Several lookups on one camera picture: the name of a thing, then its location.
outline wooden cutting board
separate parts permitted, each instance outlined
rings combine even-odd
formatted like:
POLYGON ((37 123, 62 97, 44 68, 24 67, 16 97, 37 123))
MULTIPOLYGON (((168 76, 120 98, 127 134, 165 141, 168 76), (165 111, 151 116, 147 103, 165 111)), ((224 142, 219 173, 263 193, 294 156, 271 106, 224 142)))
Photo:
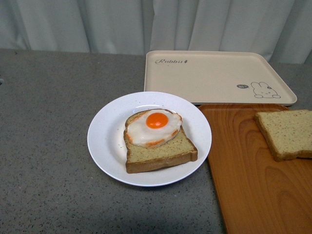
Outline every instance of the wooden cutting board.
POLYGON ((275 162, 254 115, 277 104, 205 104, 208 161, 227 233, 312 233, 312 160, 275 162))

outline rabbit illustration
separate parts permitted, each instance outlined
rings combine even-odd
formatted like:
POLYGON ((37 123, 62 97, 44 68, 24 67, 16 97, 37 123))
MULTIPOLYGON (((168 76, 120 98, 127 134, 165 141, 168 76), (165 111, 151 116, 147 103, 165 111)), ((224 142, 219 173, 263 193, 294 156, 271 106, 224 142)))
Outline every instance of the rabbit illustration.
POLYGON ((281 98, 281 96, 265 82, 252 82, 252 87, 256 98, 281 98))

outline brown crust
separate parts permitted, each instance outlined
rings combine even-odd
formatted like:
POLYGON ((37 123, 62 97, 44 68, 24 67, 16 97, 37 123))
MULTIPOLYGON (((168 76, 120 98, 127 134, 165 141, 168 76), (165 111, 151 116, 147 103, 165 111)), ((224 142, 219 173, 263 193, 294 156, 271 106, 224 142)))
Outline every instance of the brown crust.
POLYGON ((272 153, 272 156, 274 158, 275 161, 277 162, 281 162, 283 160, 289 160, 289 159, 294 159, 294 158, 297 158, 297 157, 312 157, 312 152, 311 151, 307 151, 307 150, 301 150, 301 151, 298 151, 296 153, 284 153, 284 154, 281 154, 279 153, 274 144, 273 144, 273 139, 271 138, 271 136, 268 134, 268 131, 262 126, 262 120, 261 120, 261 117, 256 113, 255 116, 254 116, 254 120, 256 121, 262 135, 264 136, 267 144, 268 144, 268 147, 272 153))
POLYGON ((129 149, 129 144, 131 144, 131 143, 129 142, 129 139, 127 137, 127 127, 129 125, 130 121, 135 116, 140 115, 144 112, 146 112, 146 111, 138 112, 138 113, 130 116, 125 122, 126 129, 124 130, 123 138, 124 138, 124 141, 125 141, 126 147, 127 147, 127 162, 126 162, 127 173, 140 173, 140 172, 153 171, 153 170, 171 167, 171 166, 176 166, 176 165, 183 164, 183 163, 186 163, 189 161, 196 161, 197 160, 197 154, 198 154, 197 148, 194 146, 194 144, 191 142, 191 140, 186 137, 185 131, 184 131, 183 127, 181 126, 180 131, 184 134, 187 141, 193 146, 192 151, 185 152, 183 154, 177 154, 177 155, 169 156, 167 158, 158 158, 158 159, 148 160, 145 162, 129 163, 128 159, 131 156, 131 150, 129 149))

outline slice of bread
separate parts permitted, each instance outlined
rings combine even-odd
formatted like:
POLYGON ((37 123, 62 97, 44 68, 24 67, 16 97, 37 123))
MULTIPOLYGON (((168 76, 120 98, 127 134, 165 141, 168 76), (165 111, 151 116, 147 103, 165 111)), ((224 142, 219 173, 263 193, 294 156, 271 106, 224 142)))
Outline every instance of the slice of bread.
POLYGON ((127 147, 127 173, 148 172, 197 160, 197 148, 186 137, 182 126, 173 139, 159 147, 148 149, 131 144, 127 137, 127 127, 132 119, 143 112, 130 116, 125 123, 123 138, 127 147))
POLYGON ((312 157, 312 111, 258 112, 254 119, 275 161, 312 157))

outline tray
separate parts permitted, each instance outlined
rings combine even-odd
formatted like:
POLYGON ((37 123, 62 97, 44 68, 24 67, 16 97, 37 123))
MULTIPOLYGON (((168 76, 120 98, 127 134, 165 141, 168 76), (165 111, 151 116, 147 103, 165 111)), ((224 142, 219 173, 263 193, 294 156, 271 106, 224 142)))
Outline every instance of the tray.
POLYGON ((242 52, 151 51, 144 90, 174 94, 193 104, 297 101, 262 56, 242 52))
POLYGON ((206 104, 208 161, 227 233, 311 233, 312 160, 275 162, 254 115, 277 104, 206 104))

